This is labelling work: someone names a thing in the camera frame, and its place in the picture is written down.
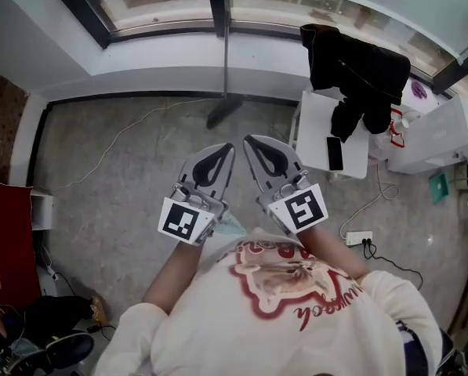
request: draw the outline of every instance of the smartphone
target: smartphone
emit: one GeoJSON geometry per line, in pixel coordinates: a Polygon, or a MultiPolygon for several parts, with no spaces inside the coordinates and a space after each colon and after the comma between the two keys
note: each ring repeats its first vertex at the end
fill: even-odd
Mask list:
{"type": "Polygon", "coordinates": [[[337,172],[343,170],[342,142],[340,138],[329,136],[326,138],[328,144],[329,171],[337,172]]]}

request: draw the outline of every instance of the jacket sleeve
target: jacket sleeve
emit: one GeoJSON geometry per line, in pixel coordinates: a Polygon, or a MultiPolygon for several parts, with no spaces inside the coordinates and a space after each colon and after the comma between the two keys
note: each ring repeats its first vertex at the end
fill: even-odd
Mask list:
{"type": "Polygon", "coordinates": [[[167,318],[156,305],[141,303],[129,308],[120,319],[114,337],[96,365],[94,376],[136,374],[150,355],[152,340],[167,318]]]}
{"type": "Polygon", "coordinates": [[[417,334],[432,370],[431,374],[435,374],[441,361],[441,331],[415,286],[407,280],[381,271],[368,274],[361,286],[383,312],[394,321],[402,321],[417,334]]]}

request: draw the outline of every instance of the red fabric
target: red fabric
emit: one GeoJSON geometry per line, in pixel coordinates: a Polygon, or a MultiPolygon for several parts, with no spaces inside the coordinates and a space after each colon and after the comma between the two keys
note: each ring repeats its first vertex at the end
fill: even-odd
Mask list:
{"type": "Polygon", "coordinates": [[[31,232],[31,188],[0,184],[0,304],[24,309],[40,297],[31,232]]]}

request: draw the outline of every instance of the gray floor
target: gray floor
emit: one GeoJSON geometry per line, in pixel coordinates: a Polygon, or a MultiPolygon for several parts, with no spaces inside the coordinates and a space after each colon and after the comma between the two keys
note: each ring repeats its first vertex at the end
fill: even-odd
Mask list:
{"type": "MultiPolygon", "coordinates": [[[[81,179],[99,161],[113,138],[146,112],[186,98],[102,99],[54,107],[45,124],[35,169],[35,185],[62,186],[81,179]]],[[[216,101],[182,104],[157,111],[124,132],[100,167],[81,183],[53,192],[55,228],[46,246],[54,266],[70,277],[74,288],[101,295],[117,321],[137,303],[175,246],[157,232],[161,202],[168,196],[185,158],[200,149],[230,141],[236,162],[226,192],[231,210],[250,230],[262,226],[278,232],[258,208],[258,189],[249,173],[241,141],[247,134],[277,138],[288,135],[292,109],[245,103],[214,131],[205,117],[216,101]]],[[[325,175],[310,174],[321,185],[330,218],[322,225],[338,236],[340,225],[379,192],[375,167],[367,179],[328,183],[325,175]]],[[[377,255],[399,266],[420,270],[421,292],[441,327],[447,327],[460,300],[468,273],[468,222],[457,215],[457,193],[434,205],[425,175],[400,175],[380,167],[380,178],[399,183],[394,201],[380,199],[347,227],[372,230],[377,255]]],[[[354,248],[362,255],[360,248],[354,248]]],[[[419,285],[418,276],[403,273],[383,261],[372,269],[387,269],[419,285]]]]}

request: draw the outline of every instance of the black window frame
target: black window frame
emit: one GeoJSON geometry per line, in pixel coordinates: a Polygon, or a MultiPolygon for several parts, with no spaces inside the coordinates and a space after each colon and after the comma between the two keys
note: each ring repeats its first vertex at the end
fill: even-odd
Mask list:
{"type": "MultiPolygon", "coordinates": [[[[229,0],[209,0],[212,10],[211,20],[184,20],[168,23],[155,23],[128,30],[115,30],[108,15],[103,10],[97,10],[102,16],[98,17],[95,10],[86,0],[62,0],[74,14],[82,26],[92,35],[96,42],[105,49],[111,43],[123,42],[134,38],[148,38],[166,34],[181,34],[190,32],[216,33],[220,38],[224,36],[225,21],[229,21],[230,32],[254,34],[300,41],[299,28],[272,23],[248,22],[232,20],[230,18],[229,0]]],[[[468,75],[468,57],[461,63],[454,59],[445,68],[430,76],[412,67],[411,76],[429,86],[437,95],[443,94],[451,98],[450,88],[468,75]]]]}

